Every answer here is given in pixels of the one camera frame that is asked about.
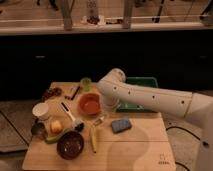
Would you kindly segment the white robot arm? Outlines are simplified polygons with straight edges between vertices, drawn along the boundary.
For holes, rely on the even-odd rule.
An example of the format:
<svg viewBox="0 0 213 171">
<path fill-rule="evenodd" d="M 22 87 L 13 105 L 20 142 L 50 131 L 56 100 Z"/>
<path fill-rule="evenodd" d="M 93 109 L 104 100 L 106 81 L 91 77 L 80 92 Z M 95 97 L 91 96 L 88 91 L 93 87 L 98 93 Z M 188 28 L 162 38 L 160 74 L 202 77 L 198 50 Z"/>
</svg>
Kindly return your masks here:
<svg viewBox="0 0 213 171">
<path fill-rule="evenodd" d="M 128 84 L 125 73 L 114 68 L 97 83 L 101 105 L 113 111 L 120 101 L 183 118 L 202 129 L 195 171 L 213 171 L 213 97 L 161 88 Z"/>
</svg>

